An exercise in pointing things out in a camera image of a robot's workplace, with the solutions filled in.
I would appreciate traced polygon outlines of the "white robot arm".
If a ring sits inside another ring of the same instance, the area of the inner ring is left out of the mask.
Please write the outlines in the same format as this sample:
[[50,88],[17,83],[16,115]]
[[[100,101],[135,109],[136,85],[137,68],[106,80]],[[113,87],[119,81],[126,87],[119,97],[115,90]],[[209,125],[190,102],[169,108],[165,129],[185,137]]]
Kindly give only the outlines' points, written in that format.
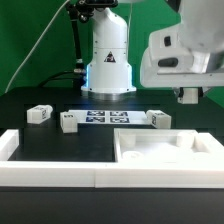
[[[181,103],[190,103],[205,88],[224,86],[224,0],[164,1],[181,21],[150,34],[140,83],[147,88],[171,87]],[[94,8],[93,58],[82,90],[101,99],[134,92],[126,22],[108,2],[85,4]]]

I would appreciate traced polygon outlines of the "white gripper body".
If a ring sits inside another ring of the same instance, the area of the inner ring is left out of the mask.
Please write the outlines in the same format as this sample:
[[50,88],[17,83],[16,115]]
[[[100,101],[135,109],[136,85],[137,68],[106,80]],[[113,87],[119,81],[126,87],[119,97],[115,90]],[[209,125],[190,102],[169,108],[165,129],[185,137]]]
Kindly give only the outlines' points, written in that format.
[[152,32],[140,67],[146,88],[224,86],[224,66],[217,69],[212,54],[191,52],[180,42],[178,25]]

